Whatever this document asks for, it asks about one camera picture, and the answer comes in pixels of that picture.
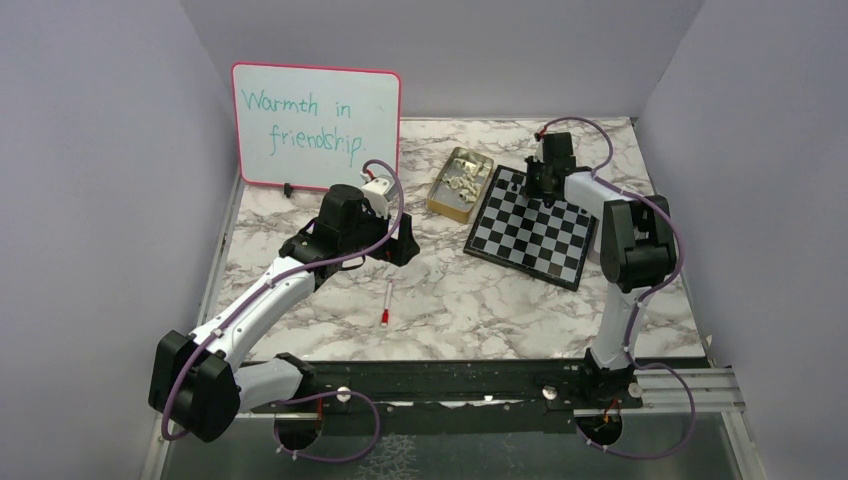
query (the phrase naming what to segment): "marble tabletop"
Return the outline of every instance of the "marble tabletop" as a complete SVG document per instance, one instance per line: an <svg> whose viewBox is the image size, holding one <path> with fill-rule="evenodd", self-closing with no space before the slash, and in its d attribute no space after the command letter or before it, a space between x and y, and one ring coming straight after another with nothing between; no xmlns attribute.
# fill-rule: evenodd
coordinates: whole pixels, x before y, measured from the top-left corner
<svg viewBox="0 0 848 480"><path fill-rule="evenodd" d="M598 331L606 296L600 267L586 262L578 291L533 279L462 252L470 225L427 210L426 195L457 146L524 170L541 120L404 120L400 178L421 253L397 268L368 259L340 272L290 310L248 359L291 352L305 360L471 360L582 357ZM616 154L605 178L652 193L630 121L604 119ZM572 133L580 165L596 165L606 143L591 127ZM216 311L221 312L267 268L282 243L318 213L320 193L246 186L230 236ZM391 320L380 325L389 279ZM702 356L692 312L678 280L657 293L636 344L638 356Z"/></svg>

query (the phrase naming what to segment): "chessboard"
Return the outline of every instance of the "chessboard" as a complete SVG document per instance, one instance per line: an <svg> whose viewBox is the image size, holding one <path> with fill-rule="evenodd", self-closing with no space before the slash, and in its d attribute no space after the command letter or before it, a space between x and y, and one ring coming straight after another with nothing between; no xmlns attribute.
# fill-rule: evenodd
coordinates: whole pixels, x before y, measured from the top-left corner
<svg viewBox="0 0 848 480"><path fill-rule="evenodd" d="M521 194L525 174L499 166L464 252L577 290L595 219L564 201L546 207Z"/></svg>

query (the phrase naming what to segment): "metal frame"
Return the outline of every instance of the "metal frame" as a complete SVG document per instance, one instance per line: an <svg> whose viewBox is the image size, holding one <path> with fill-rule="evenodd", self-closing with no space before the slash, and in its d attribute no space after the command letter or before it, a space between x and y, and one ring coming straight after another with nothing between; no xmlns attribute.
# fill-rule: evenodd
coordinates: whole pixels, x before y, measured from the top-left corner
<svg viewBox="0 0 848 480"><path fill-rule="evenodd" d="M215 256L210 266L209 279L200 303L197 325L205 323L214 313L221 280L226 267L226 259L230 242L235 230L239 206L245 184L241 176L236 174L233 182L230 201L225 212L224 222L218 238ZM765 471L760 462L747 427L742 400L736 379L731 369L684 369L680 370L687 382L693 388L696 406L700 412L720 412L722 414L727 434L743 480L765 480ZM624 408L622 415L664 414L688 412L689 404L679 383L667 373L661 371L637 372L638 379L643 385L641 408ZM575 409L574 416L589 416L600 413L597 409ZM312 413L245 413L237 419L245 418L274 418L278 420L315 418ZM160 436L161 415L157 415L140 478L142 480L157 480L161 478L165 467L169 443Z"/></svg>

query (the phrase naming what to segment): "purple hose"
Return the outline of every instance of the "purple hose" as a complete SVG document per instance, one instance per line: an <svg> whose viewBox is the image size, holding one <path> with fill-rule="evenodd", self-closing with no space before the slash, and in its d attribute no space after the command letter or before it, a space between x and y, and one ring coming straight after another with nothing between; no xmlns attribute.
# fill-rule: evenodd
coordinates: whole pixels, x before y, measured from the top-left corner
<svg viewBox="0 0 848 480"><path fill-rule="evenodd" d="M392 235L394 235L395 231L397 231L398 227L400 226L400 218L403 216L403 204L404 204L404 202L403 202L403 187L400 184L400 178L398 178L397 173L394 170L392 170L392 167L390 167L387 163L385 163L381 160L368 160L362 166L362 171L364 172L365 169L368 168L369 165L373 165L373 164L377 164L377 165L385 168L391 174L392 178L395 181L395 185L397 185L397 188L398 188L398 215L397 215L397 217L395 217L395 221L392 222L392 226L389 227L389 231L386 232L386 235L384 235L383 238L378 240L377 243L375 243L374 245L371 245L370 247L368 247L368 248L366 248L362 251L359 251L359 252L356 252L356 253L351 253L350 255L345 255L343 257L330 258L330 259L327 259L327 260L321 260L319 262L301 265L299 267L295 267L295 268L292 268L290 270L286 270L285 272L275 276L274 278L271 279L271 282L270 282L271 285L269 285L268 283L262 284L259 288L256 289L256 291L254 291L249 297L247 297L247 299L244 302L239 304L239 306L236 307L235 310L233 310L233 313L231 313L223 322L221 322L221 325L218 327L218 329L220 329L223 332L227 328L229 328L229 326L236 320L236 318L238 318L238 316L244 311L245 308L247 308L251 303L253 303L257 298L259 298L260 295L265 293L267 290L274 288L274 286L276 286L276 284L279 283L280 280L287 278L287 277L290 277L291 275L294 275L296 273L305 272L307 270L313 270L313 269L319 268L319 267L325 267L327 265L333 265L335 263L344 263L348 260L353 260L353 259L358 258L358 257L363 257L363 256L368 255L369 253L373 252L374 250L380 248L381 246L383 246L384 243L389 241L389 239L392 237ZM206 350L206 347L208 347L213 341L215 341L215 338L216 338L215 335L210 333L209 336L206 337L206 339L203 340L203 342L201 342L200 345L197 346L197 348L194 350L194 352L192 352L192 354L189 356L188 360L186 360L186 363L183 365L183 368L180 370L180 373L177 374L177 378L174 381L174 385L171 387L170 393L168 393L168 399L165 401L165 408L162 409L161 431L162 431L162 438L164 438L165 440L169 440L169 441L178 440L178 439L184 437L187 433L186 430L183 430L183 431L175 433L175 434L172 434L171 432L168 431L168 423L171 421L171 412L174 409L174 402L177 399L177 394L180 391L180 387L182 386L183 381L185 381L185 377L188 375L188 371L191 370L192 365L197 360L197 358L200 356L200 354L203 353L204 350Z"/></svg>
<svg viewBox="0 0 848 480"><path fill-rule="evenodd" d="M669 227L671 227L671 232L674 235L674 239L677 241L677 263L674 265L674 270L671 272L671 275L669 275L664 281L662 281L660 284L654 286L653 288L649 289L648 291L646 291L642 295L639 295L639 297L636 299L637 304L633 308L633 311L630 312L630 317L627 319L627 328L625 330L624 342L622 344L622 348L624 348L624 354L627 357L627 360L637 370L664 369L664 370L667 370L671 375L673 375L674 378L676 378L677 381L680 382L680 384L683 386L683 389L686 391L686 396L689 397L689 410L690 410L690 413L691 413L690 418L689 418L689 428L686 430L686 434L683 436L683 438L680 440L680 442L678 442L677 445L675 445L674 447L672 447L672 448L670 448L670 449L668 449L664 452L660 452L660 453L656 453L656 454L629 453L629 452L623 452L621 450L616 450L614 448L608 448L606 446L600 445L600 444L590 440L586 436L586 434L583 432L583 430L580 429L580 427L577 427L577 433L579 433L580 436L583 437L583 439L586 440L587 445L594 447L598 450L601 450L605 453L615 455L617 457L629 458L629 459L633 459L633 460L656 460L656 459L660 459L660 458L665 458L665 457L674 455L675 453L679 452L682 448L684 448L689 443L689 441L692 439L692 435L695 433L695 423L698 420L698 414L695 410L695 397L692 395L692 390L689 388L689 385L686 383L686 381L683 379L683 377L681 377L679 373L675 372L674 369L669 367L668 365L666 365L664 363L650 363L648 365L639 365L636 362L636 359L630 353L632 351L632 348L631 348L631 345L630 345L630 337L631 337L631 334L633 333L633 329L636 326L636 317L639 315L639 310L641 309L640 305L642 304L642 302L646 298L648 298L649 296L651 296L654 293L656 293L657 291L659 291L660 289L668 286L671 282L674 281L675 278L677 278L680 275L680 272L683 269L683 259L685 257L685 250L683 248L683 241L682 241L682 238L680 236L680 233L677 231L677 227L675 227L674 223L672 223L671 218L668 216L668 214L666 214L654 202L648 200L643 195L640 195L640 194L634 193L634 192L628 192L628 191L626 191L622 188L619 188L619 187L613 185L612 183L604 180L603 178L598 177L598 171L600 169L604 168L605 166L607 166L612 161L612 157L613 157L612 139L610 138L609 134L603 129L603 127L601 127L599 124L593 122L592 120L582 118L582 117L560 117L560 118L551 120L550 122L543 125L541 130L539 130L538 133L539 133L539 135L542 135L547 131L548 127L550 127L551 125L553 125L555 123L559 123L559 122L568 121L568 120L583 122L583 123L586 123L586 124L593 126L598 132L601 133L601 135L604 137L604 140L606 140L606 142L607 142L607 146L609 147L609 155L607 155L606 160L601 162L600 165L598 165L598 166L596 166L595 168L592 169L592 179L594 181L598 182L599 184L603 185L604 187L612 190L613 192L616 192L616 193L618 193L622 196L625 196L627 198L637 200L637 201L642 202L643 204L647 205L651 210L654 211L654 213L656 215L658 215L660 218L662 218L669 225Z"/></svg>
<svg viewBox="0 0 848 480"><path fill-rule="evenodd" d="M312 400L318 400L320 398L334 397L336 395L352 395L354 397L361 398L365 400L365 403L371 407L371 411L374 412L374 435L371 436L371 440L368 442L368 445L365 446L362 450L354 453L353 455L348 455L346 457L320 457L318 455L311 455L308 453L300 453L300 451L289 450L285 446L283 446L282 442L280 442L280 435L277 431L277 426L274 425L274 440L277 442L277 445L280 446L280 450L286 452L288 454L293 455L295 458L305 458L307 460L315 460L316 462L324 462L324 463L346 463L351 462L353 460L358 460L370 452L375 445L377 445L377 440L380 439L380 412L377 410L377 405L368 398L367 396L354 391L347 390L339 390L334 392L322 392L317 393L315 395L310 395L308 397L295 398L292 400L284 400L279 402L283 405L297 405L298 403L311 402Z"/></svg>

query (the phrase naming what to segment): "purple cable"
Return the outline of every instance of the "purple cable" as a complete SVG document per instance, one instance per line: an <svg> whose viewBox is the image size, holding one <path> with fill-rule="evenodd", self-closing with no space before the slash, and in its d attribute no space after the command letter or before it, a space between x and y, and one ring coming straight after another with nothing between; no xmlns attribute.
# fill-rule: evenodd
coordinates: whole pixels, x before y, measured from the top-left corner
<svg viewBox="0 0 848 480"><path fill-rule="evenodd" d="M568 120L583 122L583 123L586 123L586 124L593 126L598 132L601 133L601 135L604 137L604 140L606 140L606 142L607 142L607 146L609 147L609 155L607 155L606 160L601 162L600 165L598 165L598 166L596 166L595 168L592 169L592 179L594 181L598 182L599 184L603 185L604 187L612 190L613 192L616 192L616 193L618 193L622 196L625 196L627 198L637 200L637 201L642 202L643 204L647 205L651 210L654 211L654 213L656 215L658 215L660 218L662 218L669 225L669 227L671 227L671 232L674 235L674 239L677 241L677 263L674 265L674 270L671 272L671 275L669 275L664 281L662 281L658 285L654 286L653 288L649 289L648 291L646 291L642 295L639 295L639 297L636 299L636 302L637 302L636 306L633 308L633 311L630 312L630 317L627 319L627 328L625 330L624 342L622 343L622 348L624 348L624 354L627 357L627 360L637 370L664 369L664 370L667 370L668 373L670 373L672 376L674 376L674 378L676 378L677 381L680 382L680 384L683 386L683 390L686 391L686 396L689 397L689 411L690 411L689 428L686 430L686 434L683 436L683 438L674 447L672 447L672 448L670 448L670 449L668 449L664 452L660 452L660 453L656 453L656 454L630 453L630 452L624 452L624 451L621 451L621 450L616 450L614 448L609 448L609 447L606 447L604 445L600 445L600 444L590 440L589 437L587 437L586 434L583 432L583 430L580 429L580 427L577 427L577 433L579 433L580 436L583 437L584 440L586 440L587 445L594 447L594 448L596 448L596 449L598 449L598 450L600 450L604 453L609 453L609 454L615 455L617 457L629 458L629 459L633 459L633 460L656 460L656 459L660 459L660 458L665 458L665 457L674 455L675 453L680 451L683 447L685 447L689 443L689 441L692 439L692 435L695 433L695 423L698 420L698 414L695 410L695 397L692 395L692 389L689 388L689 385L686 383L686 381L683 379L683 377L681 377L679 373L674 371L674 369L669 367L668 365L666 365L664 363L650 363L648 365L639 365L636 362L636 359L630 353L630 351L632 350L631 345L630 345L630 337L633 333L633 329L636 326L636 317L639 315L639 310L641 309L642 302L644 302L644 300L646 298L653 295L657 291L668 286L671 282L674 281L675 278L677 278L680 275L680 272L683 269L683 259L685 258L685 250L683 248L683 241L682 241L682 238L680 236L680 232L678 232L677 227L675 227L674 223L672 223L671 218L668 216L668 214L666 214L654 202L648 200L643 195L640 195L640 194L634 193L634 192L628 192L628 191L626 191L622 188L619 188L619 187L613 185L612 183L608 182L607 180L604 180L603 178L598 177L598 171L600 169L606 167L607 165L609 165L609 163L612 161L612 157L613 157L612 139L610 138L610 136L606 132L606 130L604 130L603 127L601 127L599 124L593 122L592 120L582 118L582 117L560 117L560 118L551 120L550 122L546 123L544 126L542 126L542 128L539 130L538 133L539 133L539 135L542 135L547 131L548 127L550 127L551 125L553 125L555 123L559 123L559 122L568 121Z"/></svg>
<svg viewBox="0 0 848 480"><path fill-rule="evenodd" d="M280 280L290 277L291 275L294 275L296 273L304 272L307 270L313 270L319 267L325 267L327 265L333 265L335 263L344 263L348 260L363 257L373 252L374 250L380 248L381 246L383 246L384 243L389 241L389 239L392 237L392 235L394 235L395 231L397 231L398 227L400 226L400 218L403 216L403 187L400 184L400 178L398 178L397 173L392 170L392 167L390 167L387 163L381 160L368 160L362 166L362 171L364 172L369 165L373 164L377 164L386 169L389 174L391 174L392 179L394 179L395 185L397 185L398 188L398 215L395 218L395 221L392 223L392 226L389 227L389 231L386 232L386 235L384 235L383 238L378 240L377 243L371 245L370 247L362 251L351 253L350 255L345 255L343 257L330 258L327 260L321 260L318 262L301 265L299 267L286 270L285 272L275 276L269 282L270 285L268 283L262 284L259 288L256 289L255 292L253 292L249 297L247 297L244 302L239 304L239 306L236 307L235 310L233 310L233 313L231 313L230 316L228 316L223 322L221 322L221 325L218 327L219 330L223 332L227 328L229 328L229 326L236 320L236 318L238 318L238 316L244 311L245 308L247 308L251 303L253 303L257 298L259 298L260 295L265 293L267 290L274 288ZM200 345L197 346L194 352L192 352L192 354L188 357L188 360L186 360L186 363L183 365L183 368L180 370L179 374L177 374L177 378L174 381L174 385L171 387L170 393L168 393L168 399L165 401L165 408L162 409L161 432L162 438L164 438L165 440L178 440L188 433L187 430L183 430L175 434L172 434L168 431L168 423L171 421L171 412L174 409L174 402L177 399L180 387L182 386L183 381L185 381L185 377L188 375L189 370L191 370L192 365L194 365L194 362L197 360L200 354L203 353L204 350L206 350L206 347L208 347L213 341L215 341L215 338L215 334L210 333L209 336L206 337L206 339L203 340L203 342L201 342Z"/></svg>
<svg viewBox="0 0 848 480"><path fill-rule="evenodd" d="M377 410L377 405L375 405L374 402L370 398L368 398L367 396L365 396L365 395L363 395L359 392L348 391L348 390L339 390L339 391L333 391L333 392L316 393L315 395L310 395L308 397L295 398L293 400L284 400L284 401L281 401L279 403L281 403L283 405L297 405L298 403L311 402L312 400L318 400L318 399L327 398L327 397L334 397L336 395L352 395L354 397L361 398L362 400L365 400L365 403L367 403L368 406L371 407L371 411L374 412L374 435L371 436L371 441L368 442L368 445L366 445L365 448L354 453L353 455L348 455L347 457L337 457L337 458L320 457L318 455L311 455L311 454L308 454L308 453L300 453L300 451L298 451L298 450L289 450L288 448L283 446L283 443L280 441L280 435L279 435L279 431L277 430L277 426L274 425L274 440L277 442L277 445L279 445L280 450L283 451L283 452L286 452L288 454L291 454L294 458L300 457L300 458L305 458L307 460L315 460L316 462L324 462L324 463L346 463L346 462L351 462L353 460L360 459L360 458L364 457L365 455L367 455L368 452L370 452L374 448L374 446L377 445L377 441L380 439L380 412L379 412L379 410Z"/></svg>

